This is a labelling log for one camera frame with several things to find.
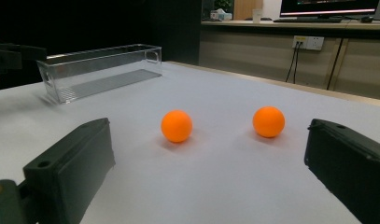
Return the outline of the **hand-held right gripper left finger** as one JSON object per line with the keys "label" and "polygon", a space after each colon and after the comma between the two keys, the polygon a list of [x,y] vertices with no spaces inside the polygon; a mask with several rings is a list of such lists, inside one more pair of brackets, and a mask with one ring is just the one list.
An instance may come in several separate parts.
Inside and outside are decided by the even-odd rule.
{"label": "hand-held right gripper left finger", "polygon": [[115,165],[109,120],[78,126],[23,168],[39,224],[79,224]]}

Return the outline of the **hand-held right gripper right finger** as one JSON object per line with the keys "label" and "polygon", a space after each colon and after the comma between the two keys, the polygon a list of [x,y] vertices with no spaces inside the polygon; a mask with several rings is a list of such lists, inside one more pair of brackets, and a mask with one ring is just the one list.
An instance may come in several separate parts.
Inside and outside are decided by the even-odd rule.
{"label": "hand-held right gripper right finger", "polygon": [[380,144],[323,119],[308,130],[308,169],[362,224],[380,224]]}

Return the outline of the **clear plastic storage box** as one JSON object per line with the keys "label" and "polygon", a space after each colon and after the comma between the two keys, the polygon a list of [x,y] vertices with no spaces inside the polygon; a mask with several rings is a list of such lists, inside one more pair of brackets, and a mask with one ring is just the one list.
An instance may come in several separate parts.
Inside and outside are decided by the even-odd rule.
{"label": "clear plastic storage box", "polygon": [[59,104],[162,75],[162,49],[133,44],[51,55],[37,63],[47,95]]}

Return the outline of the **orange ping-pong ball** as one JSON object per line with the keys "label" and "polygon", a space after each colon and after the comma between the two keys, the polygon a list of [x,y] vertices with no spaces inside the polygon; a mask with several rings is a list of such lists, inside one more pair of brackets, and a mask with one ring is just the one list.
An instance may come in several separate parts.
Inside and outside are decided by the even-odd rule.
{"label": "orange ping-pong ball", "polygon": [[192,132],[190,115],[183,110],[172,110],[166,113],[161,122],[162,135],[170,142],[186,141]]}
{"label": "orange ping-pong ball", "polygon": [[282,133],[286,125],[286,119],[278,108],[264,106],[255,112],[252,124],[258,135],[272,138]]}

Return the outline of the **white power outlet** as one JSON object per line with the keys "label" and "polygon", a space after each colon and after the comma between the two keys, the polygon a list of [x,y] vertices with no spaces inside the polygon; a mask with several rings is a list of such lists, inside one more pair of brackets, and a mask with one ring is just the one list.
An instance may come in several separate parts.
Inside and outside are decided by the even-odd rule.
{"label": "white power outlet", "polygon": [[321,36],[303,36],[295,35],[293,37],[292,47],[294,49],[321,50],[324,38]]}

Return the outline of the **long wooden desk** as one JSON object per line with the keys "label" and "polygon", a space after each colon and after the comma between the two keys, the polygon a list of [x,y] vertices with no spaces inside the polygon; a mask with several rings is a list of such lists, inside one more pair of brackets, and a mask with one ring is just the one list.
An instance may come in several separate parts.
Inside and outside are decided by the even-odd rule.
{"label": "long wooden desk", "polygon": [[[295,35],[323,37],[322,49],[294,49]],[[204,21],[200,65],[380,99],[380,22]]]}

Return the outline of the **white table cover sheet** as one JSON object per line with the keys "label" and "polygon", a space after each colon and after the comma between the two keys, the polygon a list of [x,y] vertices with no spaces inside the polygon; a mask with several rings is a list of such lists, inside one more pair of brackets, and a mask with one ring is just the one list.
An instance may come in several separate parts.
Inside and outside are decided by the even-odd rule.
{"label": "white table cover sheet", "polygon": [[[252,124],[264,106],[285,116],[266,138]],[[161,131],[172,110],[190,115],[181,143]],[[181,63],[162,75],[66,105],[36,83],[0,91],[0,179],[78,125],[110,122],[116,163],[81,224],[359,224],[303,161],[312,119],[380,143],[380,100]]]}

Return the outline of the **black keyboard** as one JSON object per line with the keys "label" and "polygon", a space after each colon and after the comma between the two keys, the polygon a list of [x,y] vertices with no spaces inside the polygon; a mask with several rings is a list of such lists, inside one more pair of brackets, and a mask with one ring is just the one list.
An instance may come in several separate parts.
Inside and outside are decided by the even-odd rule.
{"label": "black keyboard", "polygon": [[343,18],[283,18],[276,19],[273,22],[288,22],[288,23],[340,23]]}

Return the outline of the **black computer monitor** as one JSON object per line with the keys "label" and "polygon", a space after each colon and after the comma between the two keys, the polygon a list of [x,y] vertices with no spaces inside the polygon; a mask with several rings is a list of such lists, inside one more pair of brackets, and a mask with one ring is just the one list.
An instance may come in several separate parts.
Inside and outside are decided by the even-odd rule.
{"label": "black computer monitor", "polygon": [[379,0],[281,0],[281,17],[374,14]]}

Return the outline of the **wooden door panel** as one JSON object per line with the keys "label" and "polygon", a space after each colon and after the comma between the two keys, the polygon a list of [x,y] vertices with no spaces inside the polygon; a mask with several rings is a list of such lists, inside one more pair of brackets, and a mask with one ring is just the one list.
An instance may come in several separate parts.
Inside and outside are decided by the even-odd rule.
{"label": "wooden door panel", "polygon": [[263,0],[234,0],[233,19],[243,21],[252,16],[253,9],[263,9]]}

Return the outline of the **tissue box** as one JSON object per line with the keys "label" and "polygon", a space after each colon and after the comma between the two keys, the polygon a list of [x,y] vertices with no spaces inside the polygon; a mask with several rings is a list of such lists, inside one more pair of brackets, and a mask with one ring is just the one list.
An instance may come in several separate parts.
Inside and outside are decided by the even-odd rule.
{"label": "tissue box", "polygon": [[225,12],[222,8],[219,8],[210,11],[210,18],[218,21],[230,21],[232,13]]}

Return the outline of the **green plant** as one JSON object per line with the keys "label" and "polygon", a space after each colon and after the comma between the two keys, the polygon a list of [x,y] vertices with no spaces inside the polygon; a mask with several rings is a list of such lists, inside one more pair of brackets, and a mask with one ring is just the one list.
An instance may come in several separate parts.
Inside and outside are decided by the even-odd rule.
{"label": "green plant", "polygon": [[224,11],[232,11],[233,0],[214,0],[215,9],[223,9]]}

